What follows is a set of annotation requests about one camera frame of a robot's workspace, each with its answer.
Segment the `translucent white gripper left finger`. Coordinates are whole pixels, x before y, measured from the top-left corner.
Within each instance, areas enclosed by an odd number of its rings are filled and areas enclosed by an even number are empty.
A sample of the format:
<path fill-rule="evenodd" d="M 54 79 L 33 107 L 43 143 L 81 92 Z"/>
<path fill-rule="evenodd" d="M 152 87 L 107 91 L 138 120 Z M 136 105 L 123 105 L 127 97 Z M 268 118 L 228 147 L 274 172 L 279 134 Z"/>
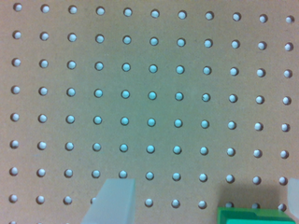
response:
<path fill-rule="evenodd" d="M 135 180 L 107 179 L 80 224 L 134 224 Z"/>

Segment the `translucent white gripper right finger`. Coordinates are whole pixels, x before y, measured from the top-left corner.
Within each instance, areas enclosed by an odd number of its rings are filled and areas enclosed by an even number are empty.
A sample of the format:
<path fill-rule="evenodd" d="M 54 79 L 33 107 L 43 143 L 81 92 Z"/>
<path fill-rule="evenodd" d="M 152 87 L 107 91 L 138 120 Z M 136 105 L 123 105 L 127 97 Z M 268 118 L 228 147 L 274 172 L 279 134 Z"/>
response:
<path fill-rule="evenodd" d="M 289 180 L 287 200 L 291 214 L 299 219 L 299 179 Z"/>

